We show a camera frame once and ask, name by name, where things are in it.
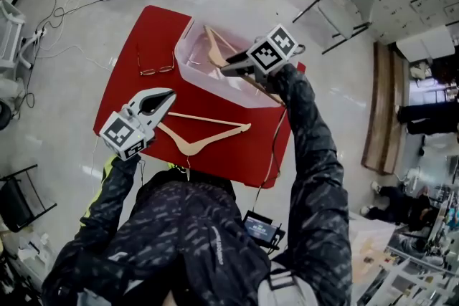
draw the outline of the black chair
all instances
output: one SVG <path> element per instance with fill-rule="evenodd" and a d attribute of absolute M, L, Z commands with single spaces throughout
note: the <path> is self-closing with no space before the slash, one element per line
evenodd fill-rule
<path fill-rule="evenodd" d="M 0 189 L 0 216 L 2 217 L 3 222 L 8 227 L 8 229 L 12 232 L 21 231 L 21 229 L 29 226 L 33 221 L 57 206 L 57 204 L 53 204 L 49 208 L 44 207 L 28 172 L 29 170 L 36 167 L 37 165 L 33 165 L 25 168 L 24 170 L 20 170 L 11 175 L 0 178 L 0 182 L 5 182 L 5 184 Z M 26 202 L 24 194 L 19 187 L 21 180 L 16 178 L 17 175 L 23 172 L 26 173 L 30 185 L 34 189 L 35 195 L 37 196 L 38 201 L 43 208 L 43 211 L 37 215 L 32 213 L 29 204 Z"/>

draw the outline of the red table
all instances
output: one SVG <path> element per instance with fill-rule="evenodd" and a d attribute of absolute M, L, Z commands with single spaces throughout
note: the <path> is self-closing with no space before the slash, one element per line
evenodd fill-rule
<path fill-rule="evenodd" d="M 211 143 L 197 155 L 190 156 L 191 168 L 259 187 L 268 171 L 273 136 L 283 107 L 246 109 L 184 81 L 177 66 L 172 72 L 139 75 L 136 45 L 143 70 L 170 65 L 174 47 L 190 19 L 185 14 L 156 6 L 147 6 L 142 11 L 108 81 L 94 122 L 94 132 L 99 134 L 110 114 L 119 111 L 138 91 L 153 87 L 172 88 L 177 93 L 171 109 L 175 113 L 252 124 L 247 132 Z M 232 128 L 174 116 L 166 116 L 163 122 L 190 143 Z M 159 129 L 155 129 L 155 134 L 155 142 L 142 153 L 188 167 L 186 156 L 179 152 L 173 140 Z M 275 144 L 279 163 L 289 135 L 290 126 L 285 118 Z M 273 163 L 269 177 L 276 176 L 277 167 Z M 274 183 L 275 180 L 269 180 L 263 187 L 271 188 Z"/>

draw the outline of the chair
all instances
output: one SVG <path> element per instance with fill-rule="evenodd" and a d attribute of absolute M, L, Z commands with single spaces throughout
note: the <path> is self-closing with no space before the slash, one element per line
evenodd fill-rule
<path fill-rule="evenodd" d="M 372 8 L 374 0 L 350 0 L 357 8 L 360 13 L 362 23 L 354 26 L 355 21 L 342 7 L 336 4 L 332 0 L 315 0 L 308 8 L 302 11 L 294 20 L 293 23 L 303 16 L 309 9 L 315 4 L 318 4 L 318 10 L 326 18 L 326 20 L 335 28 L 338 32 L 333 35 L 333 38 L 342 36 L 344 39 L 337 42 L 335 45 L 329 47 L 323 51 L 322 54 L 329 52 L 337 46 L 343 44 L 348 39 L 351 39 L 358 34 L 366 31 L 372 24 Z"/>
<path fill-rule="evenodd" d="M 44 207 L 28 172 L 35 167 L 37 167 L 37 165 L 27 167 L 24 170 L 20 170 L 11 175 L 0 178 L 0 181 L 5 182 L 0 189 L 0 216 L 11 232 L 21 231 L 21 229 L 29 226 L 33 221 L 57 206 L 57 204 L 53 204 L 49 208 Z M 27 178 L 30 181 L 30 185 L 34 189 L 35 195 L 37 195 L 38 201 L 43 208 L 43 211 L 37 215 L 32 213 L 29 204 L 26 202 L 24 194 L 19 187 L 20 180 L 16 178 L 17 175 L 23 172 L 26 173 Z"/>

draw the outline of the sleeve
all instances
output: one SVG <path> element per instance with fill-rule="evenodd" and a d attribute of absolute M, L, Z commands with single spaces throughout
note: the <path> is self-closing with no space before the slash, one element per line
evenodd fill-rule
<path fill-rule="evenodd" d="M 293 65 L 272 80 L 295 138 L 296 179 L 290 196 L 288 248 L 274 260 L 314 290 L 320 305 L 349 305 L 351 247 L 343 167 L 306 77 Z"/>
<path fill-rule="evenodd" d="M 42 293 L 46 305 L 61 304 L 57 301 L 57 295 L 70 278 L 80 252 L 101 253 L 116 233 L 123 202 L 132 188 L 139 161 L 139 155 L 128 161 L 113 156 L 104 165 L 102 185 L 80 220 L 79 232 L 62 248 L 43 282 Z"/>

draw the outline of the shoe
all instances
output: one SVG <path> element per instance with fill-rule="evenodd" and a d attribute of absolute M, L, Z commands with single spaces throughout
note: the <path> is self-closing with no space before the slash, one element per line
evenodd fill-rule
<path fill-rule="evenodd" d="M 374 206 L 362 206 L 362 208 L 360 209 L 360 214 L 362 216 L 368 215 L 368 213 L 370 212 L 371 208 L 374 208 Z"/>
<path fill-rule="evenodd" d="M 372 189 L 376 194 L 379 194 L 379 191 L 381 190 L 381 186 L 376 181 L 372 182 Z"/>

